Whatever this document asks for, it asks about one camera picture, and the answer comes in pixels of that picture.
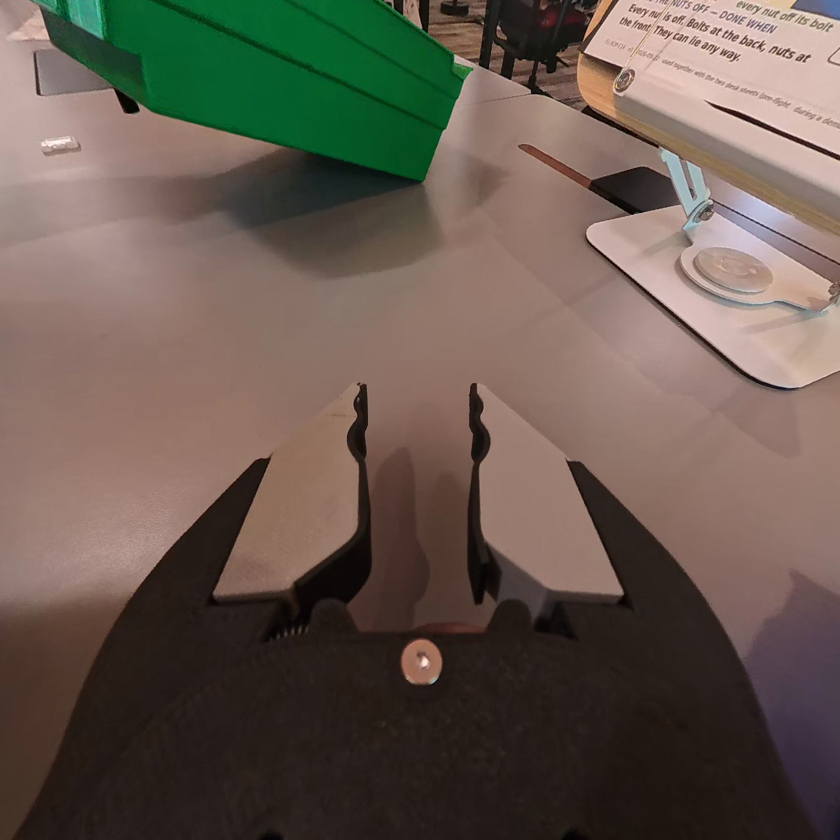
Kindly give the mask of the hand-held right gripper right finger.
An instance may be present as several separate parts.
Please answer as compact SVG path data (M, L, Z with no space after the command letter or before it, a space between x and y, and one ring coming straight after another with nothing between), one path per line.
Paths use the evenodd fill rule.
M480 383L469 388L467 574L474 603L519 601L535 623L624 590L564 452Z

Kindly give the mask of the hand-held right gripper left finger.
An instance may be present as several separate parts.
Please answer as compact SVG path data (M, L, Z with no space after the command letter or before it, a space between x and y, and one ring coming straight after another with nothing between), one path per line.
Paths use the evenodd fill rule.
M279 444L218 582L220 605L278 602L293 623L348 605L372 568L365 383L347 387Z

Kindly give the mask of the white tablet stand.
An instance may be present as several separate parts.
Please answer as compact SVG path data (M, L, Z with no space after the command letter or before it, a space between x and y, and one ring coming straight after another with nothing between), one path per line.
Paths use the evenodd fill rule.
M594 224L589 244L756 382L838 373L838 281L723 217L704 180L717 174L657 147L681 206Z

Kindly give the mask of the black table grommet plate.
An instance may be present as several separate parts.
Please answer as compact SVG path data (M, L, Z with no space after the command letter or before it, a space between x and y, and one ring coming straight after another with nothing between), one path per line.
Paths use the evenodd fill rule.
M670 177L646 166L592 179L589 189L628 214L681 207Z

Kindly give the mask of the green plastic bin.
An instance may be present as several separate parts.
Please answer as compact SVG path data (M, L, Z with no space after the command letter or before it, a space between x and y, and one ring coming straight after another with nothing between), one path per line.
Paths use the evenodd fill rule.
M378 1L40 1L52 44L172 119L421 182L470 68Z

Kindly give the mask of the black office chair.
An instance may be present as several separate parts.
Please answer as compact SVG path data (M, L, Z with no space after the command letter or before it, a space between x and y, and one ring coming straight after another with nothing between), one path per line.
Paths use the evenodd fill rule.
M512 79L516 62L525 60L531 64L527 88L545 95L537 85L539 66L553 74L564 63L561 54L583 42L597 5L597 1L488 1L479 66L488 69L491 49L499 46L500 74Z

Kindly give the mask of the printed instruction sheet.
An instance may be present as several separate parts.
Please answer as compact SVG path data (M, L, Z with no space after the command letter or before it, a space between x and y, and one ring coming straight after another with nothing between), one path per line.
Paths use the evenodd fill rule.
M610 2L583 52L838 158L838 1Z

